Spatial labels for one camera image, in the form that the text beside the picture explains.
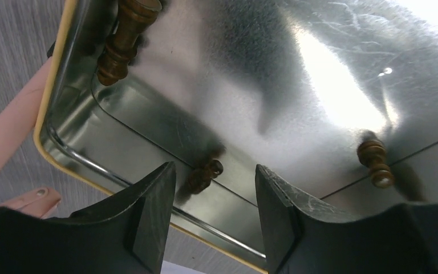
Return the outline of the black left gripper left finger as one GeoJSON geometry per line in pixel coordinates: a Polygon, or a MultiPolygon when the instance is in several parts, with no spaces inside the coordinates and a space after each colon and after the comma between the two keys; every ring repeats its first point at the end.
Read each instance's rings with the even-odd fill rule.
{"type": "Polygon", "coordinates": [[[0,207],[0,273],[160,273],[175,188],[166,162],[67,218],[0,207]]]}

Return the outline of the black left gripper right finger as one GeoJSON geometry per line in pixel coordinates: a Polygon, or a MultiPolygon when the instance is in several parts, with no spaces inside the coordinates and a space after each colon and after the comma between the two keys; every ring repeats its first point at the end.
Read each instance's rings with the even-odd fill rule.
{"type": "Polygon", "coordinates": [[[263,165],[255,189],[269,273],[438,273],[438,204],[359,217],[263,165]]]}

